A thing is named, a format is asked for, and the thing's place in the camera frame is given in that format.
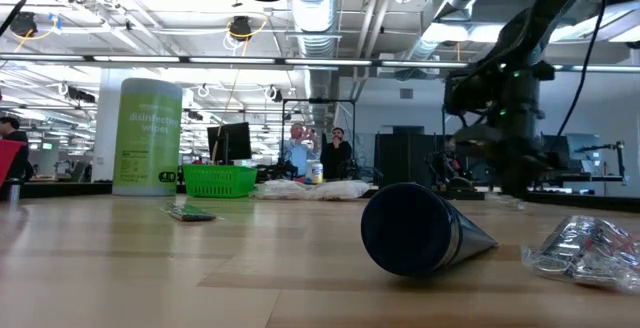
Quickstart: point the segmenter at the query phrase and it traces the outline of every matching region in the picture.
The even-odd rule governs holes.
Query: person
[[[0,136],[2,136],[2,139],[24,143],[13,158],[13,163],[11,163],[7,173],[7,179],[27,178],[29,180],[33,176],[33,167],[29,163],[29,138],[27,138],[26,132],[18,129],[20,129],[20,122],[17,119],[0,117]]]
[[[305,128],[300,123],[291,126],[291,139],[284,141],[283,158],[284,161],[290,161],[293,166],[298,168],[298,174],[294,178],[304,177],[307,174],[307,160],[318,159],[318,139],[315,131]],[[310,140],[313,148],[303,141]]]
[[[331,131],[332,140],[322,150],[320,162],[325,179],[343,179],[347,175],[346,163],[351,159],[351,145],[344,140],[344,130],[335,127]]]

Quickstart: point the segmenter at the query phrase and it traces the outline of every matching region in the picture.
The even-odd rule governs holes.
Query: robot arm
[[[536,120],[544,118],[538,108],[540,81],[555,78],[555,69],[540,57],[576,1],[536,0],[505,25],[485,58],[447,77],[447,113],[480,115],[454,134],[456,143],[485,158],[507,194],[525,194],[540,173],[560,167],[558,157],[541,152],[534,138]]]

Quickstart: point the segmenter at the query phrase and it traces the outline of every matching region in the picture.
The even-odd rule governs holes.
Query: table surface
[[[216,213],[182,223],[177,198],[34,199],[0,205],[0,319],[13,327],[634,327],[640,297],[530,274],[520,246],[595,215],[636,236],[640,215],[455,202],[500,247],[415,281],[366,254],[366,201],[188,199]]]

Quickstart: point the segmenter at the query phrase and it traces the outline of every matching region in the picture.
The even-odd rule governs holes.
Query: ceiling
[[[0,0],[0,19],[6,17],[17,1]],[[358,38],[365,22],[364,13],[368,1],[371,0],[336,0],[338,24],[333,32],[328,32],[337,40],[336,57],[357,58]],[[374,37],[375,32],[369,32],[367,36],[368,41],[374,40],[371,50],[373,57],[387,54],[401,58],[413,46],[425,29],[425,22],[421,20],[424,18],[426,1],[411,0],[401,4],[390,0],[379,34]],[[565,17],[563,25],[575,26],[591,18],[595,14],[594,1],[597,0],[580,0],[576,3]],[[383,10],[381,2],[382,0],[378,0],[377,12]],[[532,2],[533,0],[477,0],[470,20],[450,24],[464,27],[469,32],[477,27],[496,27],[497,34],[501,25]],[[39,39],[23,41],[21,37],[7,32],[0,39],[0,51],[79,55],[298,57],[301,52],[295,37],[296,22],[291,7],[290,0],[274,3],[252,0],[28,0],[22,11],[36,14],[38,32],[35,37]],[[626,31],[638,25],[640,17],[632,13],[638,12],[627,12],[625,26],[618,28]],[[251,28],[258,33],[245,43],[230,39],[227,25],[234,16],[249,17]],[[629,50],[624,43],[608,41],[617,34],[617,26],[612,24],[609,27],[608,34],[611,37],[598,36],[600,41],[596,44],[592,62],[616,64],[629,57]],[[545,52],[545,58],[552,62],[579,64],[584,58],[588,38],[587,34],[578,39],[573,37],[570,42],[558,41],[551,44]],[[491,38],[443,43],[438,45],[432,59],[471,62],[482,58],[492,46]],[[99,101],[101,70],[99,65],[5,62],[0,68],[0,88],[5,97],[2,104],[56,107],[78,105],[78,102],[70,101],[60,94],[67,86],[92,94]],[[350,98],[354,85],[352,72],[350,69],[333,72],[334,75],[339,75],[339,79],[334,80],[336,89],[330,90],[333,98]],[[374,72],[364,84],[359,104],[440,104],[443,83],[437,78],[441,78],[444,73],[437,72],[428,76],[428,79],[399,82],[393,77],[376,75]],[[309,95],[313,95],[309,87],[309,73],[299,69],[161,68],[159,65],[132,67],[131,75],[172,81],[185,90],[192,91],[193,94],[185,94],[193,97],[185,101],[185,108],[223,111],[228,105],[230,111],[236,112],[206,114],[202,122],[185,116],[185,149],[206,147],[203,128],[207,124],[248,120],[254,124],[252,129],[256,131],[256,141],[267,142],[267,148],[262,147],[262,151],[273,151],[273,144],[277,142],[276,132],[273,129],[273,132],[263,130],[262,126],[267,124],[277,128],[280,125],[281,104],[267,98],[270,93],[265,93],[265,90],[274,87],[283,96],[290,98],[309,98]],[[399,88],[414,89],[413,100],[400,100]],[[74,127],[78,134],[88,134],[90,138],[83,144],[67,146],[68,149],[84,151],[91,147],[96,105],[82,103],[80,106],[83,107],[82,110],[51,110],[40,107],[36,110],[13,110],[13,114],[30,119],[33,125],[40,128],[45,124],[61,131]],[[256,113],[238,114],[238,109]],[[327,118],[328,115],[330,120],[333,112],[331,107],[310,108],[307,104],[299,105],[296,109],[299,109],[299,114],[293,114],[292,121],[309,124],[317,124],[318,116]]]

